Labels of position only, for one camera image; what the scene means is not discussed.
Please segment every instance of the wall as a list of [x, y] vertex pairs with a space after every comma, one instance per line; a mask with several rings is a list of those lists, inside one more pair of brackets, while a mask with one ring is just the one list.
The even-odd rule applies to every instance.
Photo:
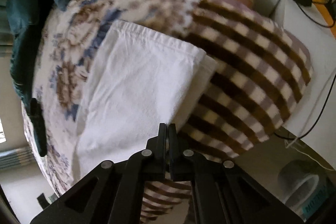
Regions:
[[12, 85], [9, 65], [9, 57], [0, 57], [0, 118], [6, 137], [6, 142], [0, 144], [0, 152], [27, 145], [21, 102]]
[[21, 224], [29, 224], [42, 208], [37, 197], [53, 194], [37, 163], [0, 171], [1, 187]]

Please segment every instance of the window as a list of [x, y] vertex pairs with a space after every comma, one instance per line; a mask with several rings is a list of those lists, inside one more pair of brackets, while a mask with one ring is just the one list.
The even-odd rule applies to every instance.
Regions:
[[5, 134], [3, 132], [2, 124], [1, 124], [1, 119], [0, 119], [0, 143], [3, 143], [6, 141]]

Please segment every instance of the brown and white checkered blanket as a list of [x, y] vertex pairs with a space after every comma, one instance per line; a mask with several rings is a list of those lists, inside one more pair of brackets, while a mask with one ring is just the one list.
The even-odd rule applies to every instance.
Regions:
[[[209, 0], [194, 10], [188, 33], [180, 38], [204, 49], [219, 66], [179, 135], [214, 161], [237, 157], [268, 140], [310, 82], [307, 48], [256, 12]], [[187, 182], [147, 183], [142, 221], [189, 195]]]

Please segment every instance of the white towel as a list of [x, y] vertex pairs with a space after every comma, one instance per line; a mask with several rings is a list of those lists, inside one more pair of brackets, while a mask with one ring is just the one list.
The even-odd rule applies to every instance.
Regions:
[[83, 90], [75, 182], [103, 160], [120, 162], [145, 149], [160, 122], [181, 128], [215, 69], [216, 61], [190, 43], [115, 21]]

